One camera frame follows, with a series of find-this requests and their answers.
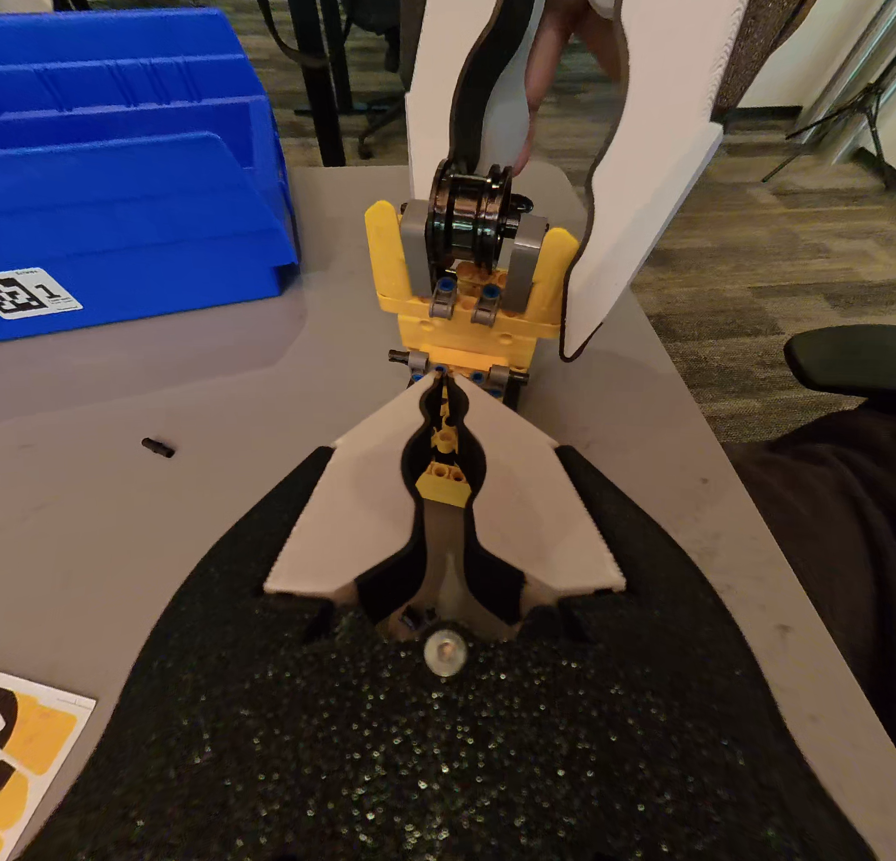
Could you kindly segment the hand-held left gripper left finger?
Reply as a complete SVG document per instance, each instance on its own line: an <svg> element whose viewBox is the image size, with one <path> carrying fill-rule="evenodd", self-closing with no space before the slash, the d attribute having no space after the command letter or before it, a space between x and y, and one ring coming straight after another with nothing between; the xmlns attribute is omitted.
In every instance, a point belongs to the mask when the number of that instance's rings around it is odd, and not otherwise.
<svg viewBox="0 0 896 861"><path fill-rule="evenodd" d="M405 549L418 498L402 469L424 428L423 376L331 446L332 455L263 585L268 594L343 598L355 578Z"/></svg>

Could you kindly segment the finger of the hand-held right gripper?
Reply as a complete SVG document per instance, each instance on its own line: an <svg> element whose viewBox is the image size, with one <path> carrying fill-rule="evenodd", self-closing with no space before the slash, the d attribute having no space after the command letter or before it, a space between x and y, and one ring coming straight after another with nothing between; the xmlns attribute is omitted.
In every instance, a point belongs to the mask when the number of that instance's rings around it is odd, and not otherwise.
<svg viewBox="0 0 896 861"><path fill-rule="evenodd" d="M722 139L713 107L749 0L614 0L619 119L589 174L566 273L560 354L575 360L629 288Z"/></svg>
<svg viewBox="0 0 896 861"><path fill-rule="evenodd" d="M405 0L412 196L443 160L463 173L517 163L530 130L525 73L545 0Z"/></svg>

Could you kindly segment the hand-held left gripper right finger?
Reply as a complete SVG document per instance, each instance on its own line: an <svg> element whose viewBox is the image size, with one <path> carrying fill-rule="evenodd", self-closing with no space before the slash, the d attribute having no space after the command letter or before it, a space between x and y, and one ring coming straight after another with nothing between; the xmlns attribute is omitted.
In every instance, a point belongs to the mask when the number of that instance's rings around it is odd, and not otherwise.
<svg viewBox="0 0 896 861"><path fill-rule="evenodd" d="M625 590L624 575L568 476L559 444L464 376L446 379L458 461L471 486L463 572L486 609Z"/></svg>

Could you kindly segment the black yellow toy brick base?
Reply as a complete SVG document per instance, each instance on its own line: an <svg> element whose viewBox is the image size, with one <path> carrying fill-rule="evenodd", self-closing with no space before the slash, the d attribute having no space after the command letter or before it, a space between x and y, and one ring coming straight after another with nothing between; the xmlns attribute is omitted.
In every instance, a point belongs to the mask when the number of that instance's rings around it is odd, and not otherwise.
<svg viewBox="0 0 896 861"><path fill-rule="evenodd" d="M408 368L410 384L418 382L429 372L462 375L512 410L517 409L521 389L528 385L530 379L530 373L526 370L497 363L483 370L432 362L430 356L422 351L391 349L388 359ZM439 413L430 433L430 462L417 479L416 487L425 500L463 508L469 499L471 487L460 465L460 440L455 413L455 405L449 400L448 389L442 387Z"/></svg>

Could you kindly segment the black toy wheel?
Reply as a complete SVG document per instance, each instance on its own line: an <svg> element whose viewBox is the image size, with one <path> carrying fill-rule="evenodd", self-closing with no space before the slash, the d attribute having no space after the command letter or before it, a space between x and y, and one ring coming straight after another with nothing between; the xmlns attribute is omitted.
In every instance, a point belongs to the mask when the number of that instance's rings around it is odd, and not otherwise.
<svg viewBox="0 0 896 861"><path fill-rule="evenodd" d="M454 261L491 273L504 240L515 238L521 218L533 210L525 195L511 191L511 167L493 165L487 174L465 173L451 159L434 175L424 231L429 270L440 278Z"/></svg>

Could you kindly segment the yellow brick wheel assembly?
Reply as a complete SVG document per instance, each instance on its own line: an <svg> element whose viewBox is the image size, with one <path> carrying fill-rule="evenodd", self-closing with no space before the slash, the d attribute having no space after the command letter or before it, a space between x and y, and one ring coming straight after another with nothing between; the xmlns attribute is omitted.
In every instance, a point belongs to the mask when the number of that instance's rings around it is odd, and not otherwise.
<svg viewBox="0 0 896 861"><path fill-rule="evenodd" d="M465 375L487 374L493 367L527 373L538 342L559 336L564 276L578 240L563 228L546 231L521 312L503 305L508 269L485 273L471 261L452 263L447 276L453 282L448 295L454 307L443 318L430 313L433 292L411 285L402 241L406 219L384 200L364 214L376 296L382 310L396 317L400 348L427 355L431 366ZM485 298L487 287L501 296Z"/></svg>

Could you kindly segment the person's right hand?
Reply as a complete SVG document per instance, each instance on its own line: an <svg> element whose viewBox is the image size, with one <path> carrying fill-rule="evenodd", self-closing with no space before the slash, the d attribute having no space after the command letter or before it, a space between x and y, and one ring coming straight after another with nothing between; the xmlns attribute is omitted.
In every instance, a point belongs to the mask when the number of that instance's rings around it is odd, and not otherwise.
<svg viewBox="0 0 896 861"><path fill-rule="evenodd" d="M563 53L580 40L615 84L622 79L622 58L614 27L615 0L545 0L525 74L529 131L513 165L519 175L532 153L536 118L551 89Z"/></svg>

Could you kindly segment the black office chair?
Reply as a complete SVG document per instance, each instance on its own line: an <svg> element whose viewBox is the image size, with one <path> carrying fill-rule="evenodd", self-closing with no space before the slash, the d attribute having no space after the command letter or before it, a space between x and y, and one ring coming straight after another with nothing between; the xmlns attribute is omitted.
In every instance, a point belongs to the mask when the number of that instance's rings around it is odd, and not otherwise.
<svg viewBox="0 0 896 861"><path fill-rule="evenodd" d="M342 5L342 41L350 38L352 29L375 35L385 41L385 71L396 76L400 67L401 0L340 0ZM383 128L405 115L407 90L403 85L396 93L373 97L344 109L346 114L363 116L365 128L357 136L357 154L362 161L374 156L372 138Z"/></svg>

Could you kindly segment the black desk leg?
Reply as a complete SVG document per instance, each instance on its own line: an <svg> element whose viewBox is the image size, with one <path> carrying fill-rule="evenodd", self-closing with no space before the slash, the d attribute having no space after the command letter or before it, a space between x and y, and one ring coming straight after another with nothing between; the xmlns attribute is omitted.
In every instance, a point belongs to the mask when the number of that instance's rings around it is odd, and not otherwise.
<svg viewBox="0 0 896 861"><path fill-rule="evenodd" d="M343 167L346 155L340 117L353 111L350 78L344 51L339 0L286 0L297 49L323 60L302 66L308 104L294 110L314 125L325 167Z"/></svg>

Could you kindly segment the black tripod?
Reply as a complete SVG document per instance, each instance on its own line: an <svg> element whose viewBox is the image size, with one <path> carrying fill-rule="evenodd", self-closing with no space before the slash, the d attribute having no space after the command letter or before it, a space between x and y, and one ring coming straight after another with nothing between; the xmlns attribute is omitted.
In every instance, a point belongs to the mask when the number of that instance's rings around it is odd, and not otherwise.
<svg viewBox="0 0 896 861"><path fill-rule="evenodd" d="M892 57L887 65L882 69L879 76L867 83L861 90L857 91L847 102L836 109L830 111L825 116L816 119L803 128L792 131L786 135L785 139L801 138L816 128L823 126L833 127L837 123L845 120L847 123L858 119L858 123L862 128L867 128L872 139L875 151L875 160L878 165L882 182L888 191L894 190L894 176L890 173L892 168L887 164L885 154L882 149L882 143L878 129L878 116L884 98L889 95L894 88L895 73L895 57Z"/></svg>

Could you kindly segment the nested blue plastic bins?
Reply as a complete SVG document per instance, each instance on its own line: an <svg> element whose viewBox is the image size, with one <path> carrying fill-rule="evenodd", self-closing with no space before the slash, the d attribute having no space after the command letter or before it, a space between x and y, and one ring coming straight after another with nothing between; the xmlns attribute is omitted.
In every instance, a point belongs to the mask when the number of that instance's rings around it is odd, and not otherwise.
<svg viewBox="0 0 896 861"><path fill-rule="evenodd" d="M300 252L277 123L217 8L1 19L1 271L84 306L25 338L274 298Z"/></svg>

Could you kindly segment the white printed tag sticker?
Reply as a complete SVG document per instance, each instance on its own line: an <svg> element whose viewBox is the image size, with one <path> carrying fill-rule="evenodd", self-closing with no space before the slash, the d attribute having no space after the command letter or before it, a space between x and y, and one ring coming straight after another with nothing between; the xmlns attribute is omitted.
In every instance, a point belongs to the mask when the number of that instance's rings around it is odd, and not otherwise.
<svg viewBox="0 0 896 861"><path fill-rule="evenodd" d="M1 272L1 319L17 321L81 311L84 306L46 270Z"/></svg>

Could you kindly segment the yellow sticker sheet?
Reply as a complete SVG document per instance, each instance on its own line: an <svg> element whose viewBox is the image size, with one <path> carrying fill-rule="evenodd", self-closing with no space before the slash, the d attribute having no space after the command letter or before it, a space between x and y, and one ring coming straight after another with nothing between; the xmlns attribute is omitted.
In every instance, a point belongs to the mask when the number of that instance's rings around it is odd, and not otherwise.
<svg viewBox="0 0 896 861"><path fill-rule="evenodd" d="M12 858L95 707L95 699L1 674L3 860Z"/></svg>

